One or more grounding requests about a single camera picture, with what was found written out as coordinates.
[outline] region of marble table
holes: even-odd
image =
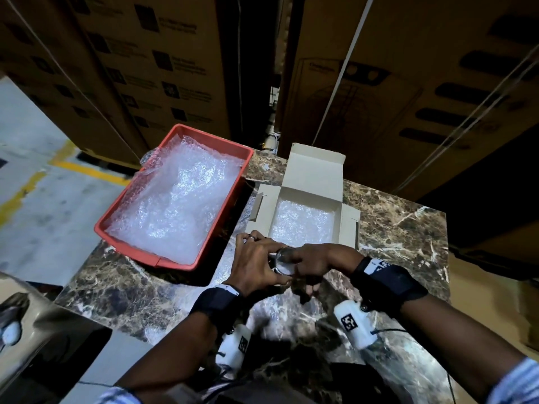
[[[285,169],[286,160],[257,151],[248,167],[247,183],[280,185]],[[245,207],[237,212],[239,218],[233,220],[237,223],[231,224],[232,236],[223,243],[212,277],[145,267],[101,241],[56,303],[156,344],[186,317],[206,287],[228,277],[235,235],[245,230],[257,193],[251,191],[245,196]],[[444,213],[347,180],[343,181],[343,202],[361,211],[360,252],[404,266],[430,293],[449,301]],[[326,387],[331,378],[328,363],[366,361],[415,403],[452,402],[447,374],[407,333],[380,333],[379,341],[367,351],[352,349],[331,314],[342,300],[361,300],[347,278],[328,273],[318,297],[312,299],[298,295],[300,287],[279,289],[254,304],[248,318],[245,315],[247,326],[262,340],[285,341],[289,349],[284,359],[270,358],[256,374],[290,382],[317,402],[340,402],[340,394]],[[400,327],[383,313],[370,315],[377,329]],[[299,368],[298,360],[290,359],[300,350],[307,352],[313,365]]]

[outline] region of box lid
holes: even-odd
[[[345,155],[293,143],[282,187],[342,201]]]

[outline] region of hand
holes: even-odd
[[[364,258],[353,248],[340,244],[305,244],[296,248],[292,253],[292,261],[296,262],[296,271],[302,275],[311,277],[307,280],[307,295],[311,295],[319,288],[315,284],[317,280],[327,274],[331,269],[337,269],[343,274],[350,276]]]
[[[288,284],[292,278],[275,273],[268,263],[268,254],[277,252],[285,246],[264,237],[256,230],[250,235],[247,233],[236,235],[232,270],[229,278],[223,283],[234,286],[245,297],[270,285]]]

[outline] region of person's left hand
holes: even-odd
[[[229,278],[223,282],[237,288],[245,297],[270,285],[286,285],[292,277],[272,271],[268,254],[286,245],[266,238],[254,230],[236,235],[236,251]]]

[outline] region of gray floor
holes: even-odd
[[[95,222],[123,189],[50,165],[66,141],[8,78],[0,80],[0,159],[7,161],[0,168],[0,270],[20,279],[65,285],[99,241]],[[111,385],[150,348],[113,332],[81,381]],[[62,403],[92,403],[105,389],[77,384]]]

